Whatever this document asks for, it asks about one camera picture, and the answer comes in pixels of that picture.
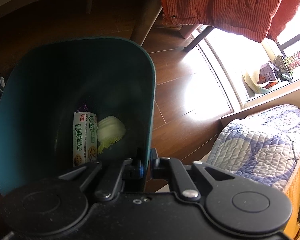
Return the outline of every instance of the biscuit package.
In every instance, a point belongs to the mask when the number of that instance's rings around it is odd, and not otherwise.
[[[90,112],[73,115],[73,165],[95,160],[97,157],[97,116]]]

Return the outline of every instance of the quilted blanket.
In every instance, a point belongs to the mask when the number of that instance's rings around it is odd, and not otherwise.
[[[229,123],[207,163],[283,190],[300,157],[300,109],[276,106]]]

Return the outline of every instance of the dark green trash can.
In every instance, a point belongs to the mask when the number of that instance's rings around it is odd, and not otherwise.
[[[122,38],[87,38],[36,48],[16,65],[0,101],[0,192],[73,166],[73,114],[86,104],[126,126],[98,156],[136,156],[148,165],[155,70],[149,55]],[[142,190],[145,178],[139,183]]]

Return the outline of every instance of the red object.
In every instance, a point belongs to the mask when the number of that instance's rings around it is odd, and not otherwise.
[[[167,24],[204,24],[262,42],[277,40],[300,0],[161,0]]]
[[[269,89],[270,87],[273,87],[276,84],[278,84],[277,81],[269,81],[269,84],[267,84],[264,88]]]
[[[259,74],[259,81],[258,81],[258,85],[263,84],[266,82],[266,78],[264,76],[262,76],[261,74]]]

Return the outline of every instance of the bed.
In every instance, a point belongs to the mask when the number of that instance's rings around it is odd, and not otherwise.
[[[293,212],[285,233],[299,231],[300,109],[275,106],[235,119],[223,129],[207,163],[239,176],[277,188],[290,199]]]

